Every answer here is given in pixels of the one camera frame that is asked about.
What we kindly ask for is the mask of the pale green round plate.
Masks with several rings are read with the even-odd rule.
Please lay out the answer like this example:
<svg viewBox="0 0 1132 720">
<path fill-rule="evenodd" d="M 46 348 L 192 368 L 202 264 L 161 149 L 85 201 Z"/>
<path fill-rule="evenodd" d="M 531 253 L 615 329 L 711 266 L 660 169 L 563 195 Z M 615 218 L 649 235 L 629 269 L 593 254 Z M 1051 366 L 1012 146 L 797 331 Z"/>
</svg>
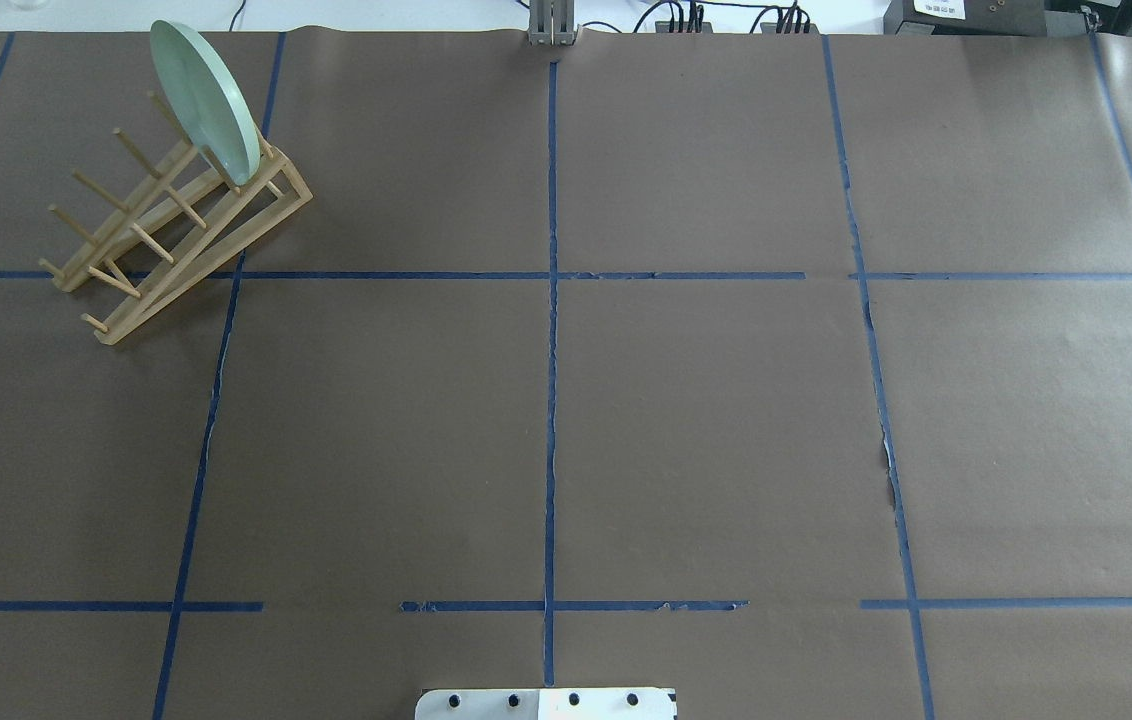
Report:
<svg viewBox="0 0 1132 720">
<path fill-rule="evenodd" d="M 154 20 L 151 55 L 170 109 L 199 151 L 213 152 L 237 186 L 258 173 L 263 155 L 243 92 L 211 42 L 186 24 Z"/>
</svg>

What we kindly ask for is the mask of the black usb hub left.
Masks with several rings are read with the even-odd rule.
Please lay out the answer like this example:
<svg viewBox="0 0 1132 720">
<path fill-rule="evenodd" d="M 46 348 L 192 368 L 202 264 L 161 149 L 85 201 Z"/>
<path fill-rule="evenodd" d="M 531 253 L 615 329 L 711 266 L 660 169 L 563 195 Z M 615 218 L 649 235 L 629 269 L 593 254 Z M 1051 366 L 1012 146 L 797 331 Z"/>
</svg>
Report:
<svg viewBox="0 0 1132 720">
<path fill-rule="evenodd" d="M 702 5 L 672 10 L 667 20 L 657 20 L 654 32 L 659 35 L 706 35 L 712 24 L 706 19 L 706 8 Z"/>
</svg>

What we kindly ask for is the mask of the black usb hub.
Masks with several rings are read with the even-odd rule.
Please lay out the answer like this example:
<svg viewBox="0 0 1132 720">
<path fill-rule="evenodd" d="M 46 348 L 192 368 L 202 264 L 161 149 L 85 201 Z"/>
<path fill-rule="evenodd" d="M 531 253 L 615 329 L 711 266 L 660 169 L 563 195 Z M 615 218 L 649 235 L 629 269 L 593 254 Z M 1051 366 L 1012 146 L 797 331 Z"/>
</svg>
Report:
<svg viewBox="0 0 1132 720">
<path fill-rule="evenodd" d="M 800 6 L 773 6 L 755 18 L 755 32 L 761 35 L 817 35 L 818 26 Z"/>
<path fill-rule="evenodd" d="M 657 20 L 654 32 L 659 35 L 706 35 L 712 24 L 706 19 L 706 8 L 702 5 L 672 10 L 667 20 Z"/>
</svg>

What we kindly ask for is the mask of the black usb hub right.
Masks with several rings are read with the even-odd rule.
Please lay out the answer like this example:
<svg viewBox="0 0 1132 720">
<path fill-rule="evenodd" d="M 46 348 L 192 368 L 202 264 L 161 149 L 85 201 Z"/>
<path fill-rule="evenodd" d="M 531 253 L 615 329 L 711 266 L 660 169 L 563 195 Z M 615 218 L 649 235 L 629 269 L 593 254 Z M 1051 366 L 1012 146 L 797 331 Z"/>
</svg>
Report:
<svg viewBox="0 0 1132 720">
<path fill-rule="evenodd" d="M 761 35 L 817 35 L 818 26 L 800 6 L 773 6 L 755 18 L 755 32 Z"/>
</svg>

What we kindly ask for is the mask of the wooden dish rack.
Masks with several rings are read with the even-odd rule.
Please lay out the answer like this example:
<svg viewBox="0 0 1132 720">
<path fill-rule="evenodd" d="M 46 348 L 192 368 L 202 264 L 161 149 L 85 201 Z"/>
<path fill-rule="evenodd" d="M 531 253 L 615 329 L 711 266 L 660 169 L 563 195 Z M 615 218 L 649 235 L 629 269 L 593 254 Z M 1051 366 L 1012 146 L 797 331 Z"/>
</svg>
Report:
<svg viewBox="0 0 1132 720">
<path fill-rule="evenodd" d="M 295 163 L 265 140 L 252 120 L 250 140 L 261 165 L 246 181 L 233 181 L 224 161 L 208 145 L 191 140 L 168 101 L 149 92 L 177 142 L 164 158 L 147 158 L 132 138 L 113 129 L 113 137 L 140 164 L 144 174 L 126 197 L 105 190 L 80 170 L 72 178 L 112 206 L 112 214 L 91 231 L 57 205 L 49 211 L 82 240 L 63 265 L 45 258 L 38 268 L 63 292 L 91 281 L 122 292 L 121 305 L 106 318 L 83 314 L 98 342 L 117 345 L 158 311 L 211 277 L 247 247 L 314 200 L 314 191 Z"/>
</svg>

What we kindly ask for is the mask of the black computer box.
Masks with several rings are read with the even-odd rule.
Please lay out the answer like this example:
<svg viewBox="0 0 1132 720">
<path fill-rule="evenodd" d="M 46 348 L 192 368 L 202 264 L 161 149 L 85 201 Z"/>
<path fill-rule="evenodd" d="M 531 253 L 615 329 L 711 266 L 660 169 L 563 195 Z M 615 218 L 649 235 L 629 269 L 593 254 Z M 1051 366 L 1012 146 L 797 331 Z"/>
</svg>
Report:
<svg viewBox="0 0 1132 720">
<path fill-rule="evenodd" d="M 1047 1 L 891 1 L 883 35 L 1074 37 L 1098 28 L 1094 14 Z"/>
</svg>

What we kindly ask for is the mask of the grey aluminium frame post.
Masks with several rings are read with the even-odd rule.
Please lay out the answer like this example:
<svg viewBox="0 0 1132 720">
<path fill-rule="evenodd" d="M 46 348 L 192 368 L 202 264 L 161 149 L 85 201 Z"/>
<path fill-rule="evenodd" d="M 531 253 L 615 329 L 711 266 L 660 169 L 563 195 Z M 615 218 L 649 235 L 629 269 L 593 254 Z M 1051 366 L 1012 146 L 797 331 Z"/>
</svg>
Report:
<svg viewBox="0 0 1132 720">
<path fill-rule="evenodd" d="M 528 9 L 528 40 L 533 46 L 571 46 L 578 41 L 574 0 L 520 1 Z"/>
</svg>

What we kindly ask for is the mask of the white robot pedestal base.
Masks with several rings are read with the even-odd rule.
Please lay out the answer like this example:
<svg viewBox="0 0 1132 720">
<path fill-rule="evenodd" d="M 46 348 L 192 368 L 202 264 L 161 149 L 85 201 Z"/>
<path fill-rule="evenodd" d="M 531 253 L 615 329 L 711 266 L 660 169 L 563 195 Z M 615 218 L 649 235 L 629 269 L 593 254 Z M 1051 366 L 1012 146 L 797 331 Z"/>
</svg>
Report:
<svg viewBox="0 0 1132 720">
<path fill-rule="evenodd" d="M 676 719 L 674 689 L 658 687 L 426 691 L 415 719 Z"/>
</svg>

